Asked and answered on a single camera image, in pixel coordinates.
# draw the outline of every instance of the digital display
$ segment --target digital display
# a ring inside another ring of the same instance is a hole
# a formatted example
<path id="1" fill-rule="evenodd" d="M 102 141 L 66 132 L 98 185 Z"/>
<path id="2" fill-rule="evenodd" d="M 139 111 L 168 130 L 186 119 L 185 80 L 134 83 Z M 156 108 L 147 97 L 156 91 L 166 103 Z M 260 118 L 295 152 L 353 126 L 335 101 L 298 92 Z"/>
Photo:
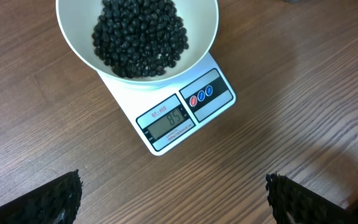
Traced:
<path id="1" fill-rule="evenodd" d="M 153 138 L 157 140 L 159 137 L 161 137 L 161 135 L 182 123 L 184 120 L 185 118 L 183 117 L 182 113 L 178 108 L 176 108 L 166 114 L 164 117 L 160 118 L 154 124 L 150 125 L 147 129 Z"/>

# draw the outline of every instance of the white scale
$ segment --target white scale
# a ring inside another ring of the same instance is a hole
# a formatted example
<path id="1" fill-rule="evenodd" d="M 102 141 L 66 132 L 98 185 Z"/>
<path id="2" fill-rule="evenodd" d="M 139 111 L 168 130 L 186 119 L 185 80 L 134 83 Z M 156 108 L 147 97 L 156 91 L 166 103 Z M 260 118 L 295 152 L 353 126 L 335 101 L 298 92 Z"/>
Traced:
<path id="1" fill-rule="evenodd" d="M 106 75 L 100 77 L 156 156 L 177 146 L 236 101 L 209 53 L 174 82 L 156 90 L 126 88 Z"/>

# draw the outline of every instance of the bowl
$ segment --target bowl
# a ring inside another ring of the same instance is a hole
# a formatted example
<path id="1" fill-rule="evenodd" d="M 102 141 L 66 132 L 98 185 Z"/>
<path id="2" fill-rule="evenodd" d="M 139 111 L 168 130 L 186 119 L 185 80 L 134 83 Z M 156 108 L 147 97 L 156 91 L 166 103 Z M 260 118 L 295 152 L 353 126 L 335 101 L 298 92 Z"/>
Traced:
<path id="1" fill-rule="evenodd" d="M 180 56 L 174 68 L 165 68 L 166 74 L 145 78 L 121 78 L 112 72 L 94 54 L 92 33 L 102 13 L 101 0 L 56 0 L 56 11 L 60 29 L 71 49 L 100 75 L 130 85 L 161 85 L 172 81 L 196 65 L 209 51 L 218 30 L 219 11 L 217 0 L 177 0 L 173 1 L 177 16 L 183 19 L 187 29 L 190 48 Z"/>

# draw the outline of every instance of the wood grain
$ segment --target wood grain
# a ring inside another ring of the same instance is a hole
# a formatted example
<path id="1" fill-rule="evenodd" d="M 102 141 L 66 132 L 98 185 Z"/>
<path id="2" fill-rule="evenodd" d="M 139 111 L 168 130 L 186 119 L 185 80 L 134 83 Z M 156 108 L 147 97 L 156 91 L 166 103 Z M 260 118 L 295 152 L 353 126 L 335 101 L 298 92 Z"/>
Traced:
<path id="1" fill-rule="evenodd" d="M 237 103 L 162 157 L 64 41 L 54 1 L 0 0 L 0 206 L 79 169 L 76 223 L 274 223 L 265 174 L 358 203 L 358 0 L 219 1 Z"/>

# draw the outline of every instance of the wooden surface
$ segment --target wooden surface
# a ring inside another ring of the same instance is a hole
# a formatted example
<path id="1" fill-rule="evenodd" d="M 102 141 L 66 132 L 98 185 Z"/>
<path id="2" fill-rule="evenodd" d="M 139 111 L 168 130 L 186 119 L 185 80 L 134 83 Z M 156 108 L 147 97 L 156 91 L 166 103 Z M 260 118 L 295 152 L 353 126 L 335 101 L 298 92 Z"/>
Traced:
<path id="1" fill-rule="evenodd" d="M 273 223 L 265 174 L 358 201 L 358 0 L 221 0 L 237 93 L 162 157 L 69 48 L 53 0 L 0 0 L 0 206 L 80 170 L 76 223 Z"/>

